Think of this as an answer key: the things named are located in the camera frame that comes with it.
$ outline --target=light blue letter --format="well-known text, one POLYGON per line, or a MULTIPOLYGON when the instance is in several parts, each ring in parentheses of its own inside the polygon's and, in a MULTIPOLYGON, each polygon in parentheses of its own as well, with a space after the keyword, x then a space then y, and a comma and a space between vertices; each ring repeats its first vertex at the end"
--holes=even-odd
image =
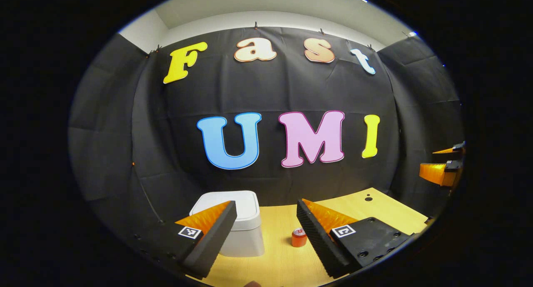
POLYGON ((368 62, 367 62, 368 57, 366 57, 363 53, 361 53, 360 50, 355 48, 354 50, 351 50, 350 52, 357 57, 357 59, 359 60, 359 63, 361 63, 361 66, 367 71, 367 73, 371 75, 376 73, 374 68, 368 65, 368 62))
POLYGON ((196 127, 202 131, 204 148, 207 159, 216 167, 227 170, 243 169, 252 165, 259 157, 259 138, 257 137, 257 123, 261 121, 261 114, 248 112, 235 116, 235 122, 242 127, 244 139, 244 153, 240 156, 230 156, 224 146, 222 128, 228 123, 224 117, 215 116, 199 120, 196 127))

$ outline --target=white trash bin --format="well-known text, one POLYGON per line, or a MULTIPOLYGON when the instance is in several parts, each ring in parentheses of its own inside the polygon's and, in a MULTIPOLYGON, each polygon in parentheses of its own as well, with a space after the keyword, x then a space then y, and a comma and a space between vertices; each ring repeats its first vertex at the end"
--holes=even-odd
POLYGON ((232 230, 220 249, 227 257, 257 257, 265 253, 261 215, 255 192, 242 190, 230 192, 208 192, 200 196, 189 215, 198 213, 215 205, 234 200, 237 218, 232 230))

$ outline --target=wooden tabletop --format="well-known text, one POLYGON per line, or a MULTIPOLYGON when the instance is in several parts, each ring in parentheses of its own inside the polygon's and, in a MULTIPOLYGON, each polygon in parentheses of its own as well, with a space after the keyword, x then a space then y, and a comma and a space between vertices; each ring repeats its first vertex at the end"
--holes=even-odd
MULTIPOLYGON (((317 203, 357 220, 375 217, 406 234, 421 232, 428 219, 374 188, 317 203)), ((296 218, 296 204, 259 207, 259 210, 265 254, 249 258, 219 254, 202 283, 243 287, 256 281, 261 287, 313 287, 334 281, 326 274, 309 240, 303 247, 291 245, 293 230, 301 227, 296 218)))

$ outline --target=pink letter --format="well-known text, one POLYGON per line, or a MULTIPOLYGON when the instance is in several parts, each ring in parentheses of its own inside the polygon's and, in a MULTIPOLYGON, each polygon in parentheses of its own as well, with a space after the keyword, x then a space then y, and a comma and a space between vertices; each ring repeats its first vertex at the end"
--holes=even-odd
POLYGON ((341 151, 341 127, 344 113, 328 111, 322 116, 322 121, 316 133, 311 124, 301 112, 288 112, 279 116, 278 121, 285 125, 287 135, 287 157, 282 160, 283 167, 297 167, 303 164, 299 156, 299 146, 303 149, 307 160, 314 163, 318 153, 324 145, 324 153, 320 161, 336 162, 344 158, 341 151))

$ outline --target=white ceiling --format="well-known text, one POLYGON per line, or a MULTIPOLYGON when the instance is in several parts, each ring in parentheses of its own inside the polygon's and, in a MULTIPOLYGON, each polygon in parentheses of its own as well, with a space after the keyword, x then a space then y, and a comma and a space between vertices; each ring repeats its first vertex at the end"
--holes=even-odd
POLYGON ((405 39, 402 31, 412 31, 384 10, 362 0, 168 0, 155 10, 168 29, 219 14, 266 10, 332 21, 366 34, 385 46, 405 39))

